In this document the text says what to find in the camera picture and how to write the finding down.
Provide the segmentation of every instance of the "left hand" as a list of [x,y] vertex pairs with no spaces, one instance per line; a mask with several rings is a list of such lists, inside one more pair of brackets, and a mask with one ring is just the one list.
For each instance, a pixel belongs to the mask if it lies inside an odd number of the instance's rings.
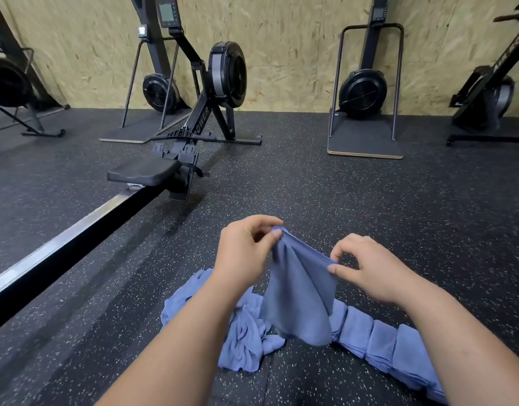
[[272,231],[272,227],[283,224],[281,219],[268,215],[230,223],[220,233],[212,276],[240,297],[261,278],[267,255],[282,236],[281,230]]

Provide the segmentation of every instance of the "hand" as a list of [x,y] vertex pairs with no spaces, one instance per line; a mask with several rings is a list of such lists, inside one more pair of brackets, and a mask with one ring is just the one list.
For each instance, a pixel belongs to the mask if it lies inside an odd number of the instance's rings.
[[413,281],[421,279],[371,237],[348,235],[337,242],[331,252],[331,259],[338,262],[343,253],[351,253],[357,258],[359,270],[330,265],[329,272],[357,285],[377,300],[398,304]]
[[271,248],[282,236],[274,225],[284,222],[268,215],[253,215],[235,221],[220,233],[213,276],[229,286],[238,297],[254,285],[265,269]]

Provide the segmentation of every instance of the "monitor screen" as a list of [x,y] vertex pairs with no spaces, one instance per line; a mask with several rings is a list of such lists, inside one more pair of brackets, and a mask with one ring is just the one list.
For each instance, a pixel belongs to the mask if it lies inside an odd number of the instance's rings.
[[175,16],[173,15],[173,8],[170,3],[160,3],[160,18],[162,21],[170,22],[175,21]]

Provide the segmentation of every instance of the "rubber gym floor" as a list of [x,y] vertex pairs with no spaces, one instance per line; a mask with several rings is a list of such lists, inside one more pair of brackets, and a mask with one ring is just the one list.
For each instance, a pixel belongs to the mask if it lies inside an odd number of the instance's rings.
[[[100,142],[119,120],[120,110],[71,109],[42,119],[64,138],[0,131],[0,272],[120,192],[107,169],[152,144]],[[519,145],[447,148],[448,117],[407,116],[403,160],[332,156],[327,120],[237,112],[237,132],[263,134],[262,146],[201,143],[211,177],[195,180],[190,202],[162,194],[0,329],[0,404],[93,404],[159,332],[164,299],[213,265],[222,227],[256,213],[283,218],[326,254],[352,231],[371,235],[519,355]],[[504,125],[519,131],[517,119]],[[214,118],[208,129],[218,132]],[[348,284],[337,298],[411,324]],[[288,341],[257,373],[219,371],[210,404],[427,400],[335,345]]]

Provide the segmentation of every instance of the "wall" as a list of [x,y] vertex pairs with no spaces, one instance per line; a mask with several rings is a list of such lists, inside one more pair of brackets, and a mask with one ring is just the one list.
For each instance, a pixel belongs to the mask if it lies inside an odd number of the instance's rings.
[[[452,114],[447,103],[477,65],[492,64],[519,31],[515,22],[492,23],[518,0],[390,0],[388,20],[405,26],[402,114]],[[200,56],[215,42],[238,42],[248,67],[247,99],[259,111],[326,112],[331,106],[338,35],[366,23],[371,0],[179,0],[185,32]],[[48,90],[73,107],[122,107],[139,20],[130,0],[0,0],[22,45],[36,49],[36,68]],[[364,30],[345,38],[341,78],[357,68]],[[393,86],[397,33],[382,32],[375,67]],[[173,52],[173,41],[167,42]],[[141,92],[153,72],[141,56],[131,105],[148,108]],[[519,116],[519,63],[512,71]],[[189,63],[179,56],[176,82],[195,99]],[[384,106],[390,111],[393,88]]]

